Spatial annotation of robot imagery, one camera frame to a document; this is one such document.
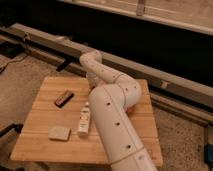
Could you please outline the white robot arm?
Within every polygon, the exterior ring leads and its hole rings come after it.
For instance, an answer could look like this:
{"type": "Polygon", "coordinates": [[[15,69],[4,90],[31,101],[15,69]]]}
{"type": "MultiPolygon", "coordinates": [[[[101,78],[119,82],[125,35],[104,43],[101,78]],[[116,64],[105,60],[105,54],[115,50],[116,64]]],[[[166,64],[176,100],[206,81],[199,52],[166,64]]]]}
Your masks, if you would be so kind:
{"type": "Polygon", "coordinates": [[[97,50],[81,55],[80,63],[88,74],[88,81],[95,86],[88,101],[112,171],[157,171],[126,114],[141,98],[139,83],[104,65],[102,54],[97,50]]]}

